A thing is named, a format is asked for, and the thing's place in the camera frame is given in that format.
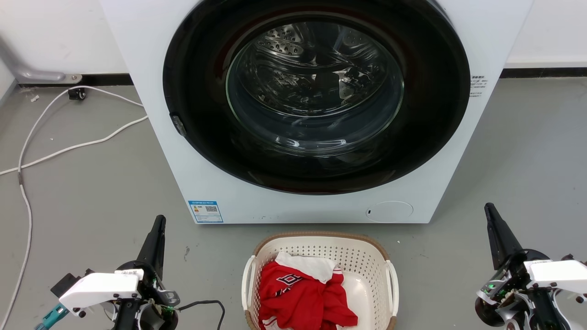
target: teal connector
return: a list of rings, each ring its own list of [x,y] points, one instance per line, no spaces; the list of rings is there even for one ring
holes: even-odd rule
[[[35,330],[49,330],[55,325],[60,319],[64,318],[65,315],[69,314],[69,311],[62,304],[55,306],[50,312],[45,315],[43,322],[37,324]]]

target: black round door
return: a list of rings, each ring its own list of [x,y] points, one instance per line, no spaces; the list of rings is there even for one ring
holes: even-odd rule
[[[435,155],[463,118],[470,74],[424,0],[204,0],[170,43],[163,87],[178,132],[217,167],[339,194]]]

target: washing machine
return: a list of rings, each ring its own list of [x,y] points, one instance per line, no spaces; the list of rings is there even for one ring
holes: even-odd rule
[[[428,223],[532,0],[101,3],[196,223]]]

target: white plastic basket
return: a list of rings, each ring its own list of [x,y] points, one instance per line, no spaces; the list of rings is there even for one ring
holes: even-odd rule
[[[399,292],[397,274],[387,252],[372,238],[326,231],[273,235],[261,242],[242,275],[242,307],[249,327],[258,325],[261,269],[280,251],[336,261],[343,271],[349,308],[358,316],[353,330],[392,330]]]

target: red garment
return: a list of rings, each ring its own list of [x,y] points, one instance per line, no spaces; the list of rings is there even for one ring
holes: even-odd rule
[[[335,269],[326,284],[273,261],[261,270],[259,326],[276,317],[277,325],[293,330],[336,330],[336,325],[357,325],[357,316],[346,305],[344,277]]]

